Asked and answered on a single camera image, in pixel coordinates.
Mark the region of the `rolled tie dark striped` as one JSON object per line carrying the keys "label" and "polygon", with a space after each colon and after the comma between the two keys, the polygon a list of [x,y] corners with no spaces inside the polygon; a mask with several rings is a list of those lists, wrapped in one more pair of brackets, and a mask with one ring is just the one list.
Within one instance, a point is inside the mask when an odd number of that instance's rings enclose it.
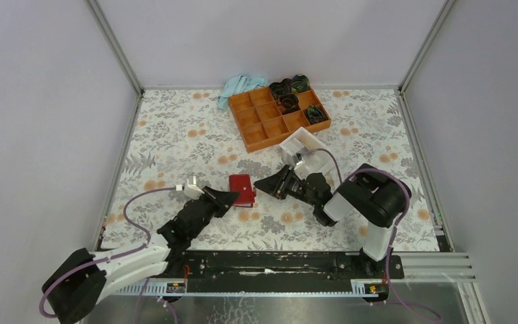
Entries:
{"label": "rolled tie dark striped", "polygon": [[293,92],[292,80],[290,78],[285,78],[280,82],[273,82],[268,85],[268,88],[275,101],[278,101],[280,96],[288,95]]}

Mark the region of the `light blue cloth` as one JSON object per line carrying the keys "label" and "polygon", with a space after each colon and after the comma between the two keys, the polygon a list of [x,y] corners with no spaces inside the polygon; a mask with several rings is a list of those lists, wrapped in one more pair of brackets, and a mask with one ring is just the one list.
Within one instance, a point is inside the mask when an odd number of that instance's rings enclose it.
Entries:
{"label": "light blue cloth", "polygon": [[219,95],[218,108],[222,111],[228,107],[228,98],[243,92],[255,90],[268,85],[268,79],[260,76],[251,77],[244,74],[234,76],[226,81]]}

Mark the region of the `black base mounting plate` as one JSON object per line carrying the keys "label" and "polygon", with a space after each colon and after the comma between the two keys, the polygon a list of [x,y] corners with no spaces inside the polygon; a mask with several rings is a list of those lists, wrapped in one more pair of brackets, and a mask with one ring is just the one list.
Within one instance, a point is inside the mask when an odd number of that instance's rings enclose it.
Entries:
{"label": "black base mounting plate", "polygon": [[399,256],[375,262],[358,252],[189,250],[156,276],[189,293],[352,293],[357,283],[405,277]]}

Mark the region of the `red leather card holder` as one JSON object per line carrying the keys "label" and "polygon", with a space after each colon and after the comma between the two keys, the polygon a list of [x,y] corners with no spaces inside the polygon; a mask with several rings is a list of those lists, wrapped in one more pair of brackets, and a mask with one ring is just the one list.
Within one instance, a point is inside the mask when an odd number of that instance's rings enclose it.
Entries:
{"label": "red leather card holder", "polygon": [[229,176],[229,189],[238,192],[239,197],[233,203],[234,207],[252,208],[255,204],[256,190],[248,174],[233,174]]}

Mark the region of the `rolled tie orange pattern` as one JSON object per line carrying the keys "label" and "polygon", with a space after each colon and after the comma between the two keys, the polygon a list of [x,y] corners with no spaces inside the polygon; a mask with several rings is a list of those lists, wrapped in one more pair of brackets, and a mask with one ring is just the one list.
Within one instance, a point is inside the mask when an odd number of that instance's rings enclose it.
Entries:
{"label": "rolled tie orange pattern", "polygon": [[297,95],[293,93],[280,96],[277,105],[282,115],[300,110],[299,99]]}

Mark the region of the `rolled tie green pattern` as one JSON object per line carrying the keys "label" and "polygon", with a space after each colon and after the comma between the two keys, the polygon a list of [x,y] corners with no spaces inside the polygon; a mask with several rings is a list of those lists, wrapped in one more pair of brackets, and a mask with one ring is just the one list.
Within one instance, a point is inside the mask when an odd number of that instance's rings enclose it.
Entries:
{"label": "rolled tie green pattern", "polygon": [[304,110],[304,114],[310,125],[319,124],[328,120],[328,116],[321,105],[309,105],[308,108]]}

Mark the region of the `rolled tie yellow green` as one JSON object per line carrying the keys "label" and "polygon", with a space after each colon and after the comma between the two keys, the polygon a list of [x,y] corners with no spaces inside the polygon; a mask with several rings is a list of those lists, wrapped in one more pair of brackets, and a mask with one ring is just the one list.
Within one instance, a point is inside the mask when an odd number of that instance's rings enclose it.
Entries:
{"label": "rolled tie yellow green", "polygon": [[310,90],[310,81],[307,76],[303,74],[297,74],[291,79],[291,90],[292,93],[302,93]]}

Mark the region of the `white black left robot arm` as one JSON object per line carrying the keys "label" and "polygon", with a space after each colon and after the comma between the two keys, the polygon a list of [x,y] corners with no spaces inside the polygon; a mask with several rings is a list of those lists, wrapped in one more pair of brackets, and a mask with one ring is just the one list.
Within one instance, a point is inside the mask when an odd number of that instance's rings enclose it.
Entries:
{"label": "white black left robot arm", "polygon": [[189,197],[172,220],[155,232],[130,221],[146,234],[145,240],[113,250],[90,252],[81,248],[71,253],[42,285],[41,315],[60,323],[77,323],[121,288],[156,275],[175,277],[192,240],[212,219],[223,217],[240,195],[189,184],[172,189]]}

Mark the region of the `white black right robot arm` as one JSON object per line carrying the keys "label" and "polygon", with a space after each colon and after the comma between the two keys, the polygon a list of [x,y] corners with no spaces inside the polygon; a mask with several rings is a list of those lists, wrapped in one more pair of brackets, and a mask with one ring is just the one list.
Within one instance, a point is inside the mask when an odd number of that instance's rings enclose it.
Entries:
{"label": "white black right robot arm", "polygon": [[334,191],[322,173],[311,173],[301,179],[288,165],[274,175],[255,181],[254,187],[278,200],[291,196],[310,205],[315,219],[327,227],[357,211],[368,222],[359,267],[370,278],[386,270],[395,226],[408,211],[411,199],[411,190],[406,184],[367,163]]}

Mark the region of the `white card box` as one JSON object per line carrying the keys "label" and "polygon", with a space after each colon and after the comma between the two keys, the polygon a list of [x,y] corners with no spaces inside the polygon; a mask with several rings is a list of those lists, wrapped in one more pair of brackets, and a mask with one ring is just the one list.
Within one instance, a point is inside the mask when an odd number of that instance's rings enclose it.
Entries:
{"label": "white card box", "polygon": [[[300,127],[284,139],[278,147],[282,160],[291,166],[301,179],[306,179],[311,173],[326,174],[335,168],[335,163],[328,147],[306,128]],[[305,164],[299,169],[293,168],[292,156],[304,154]]]}

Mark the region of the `orange wooden compartment tray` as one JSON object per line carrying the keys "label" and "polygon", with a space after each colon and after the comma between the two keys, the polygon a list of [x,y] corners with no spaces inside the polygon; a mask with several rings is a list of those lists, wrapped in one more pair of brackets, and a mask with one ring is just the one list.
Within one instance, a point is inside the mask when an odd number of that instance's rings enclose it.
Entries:
{"label": "orange wooden compartment tray", "polygon": [[279,144],[300,128],[311,133],[330,128],[332,119],[312,87],[284,94],[286,89],[277,82],[228,98],[247,152]]}

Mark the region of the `floral patterned table mat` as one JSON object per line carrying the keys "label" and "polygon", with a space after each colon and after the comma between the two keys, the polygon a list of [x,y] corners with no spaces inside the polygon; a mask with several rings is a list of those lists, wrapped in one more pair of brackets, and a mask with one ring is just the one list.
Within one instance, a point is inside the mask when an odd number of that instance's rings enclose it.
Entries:
{"label": "floral patterned table mat", "polygon": [[[397,251],[438,251],[430,206],[422,188],[397,96],[392,89],[317,90],[332,119],[316,134],[335,156],[326,173],[331,186],[362,163],[385,170],[411,189],[411,207],[399,225]],[[137,122],[100,247],[113,249],[145,239],[130,225],[154,231],[180,210],[187,197],[172,188],[196,176],[199,185],[227,190],[233,174],[270,176],[284,162],[277,146],[247,152],[230,110],[220,110],[216,90],[148,90]],[[367,222],[356,212],[332,227],[292,198],[262,192],[252,208],[232,208],[192,242],[202,250],[358,250]]]}

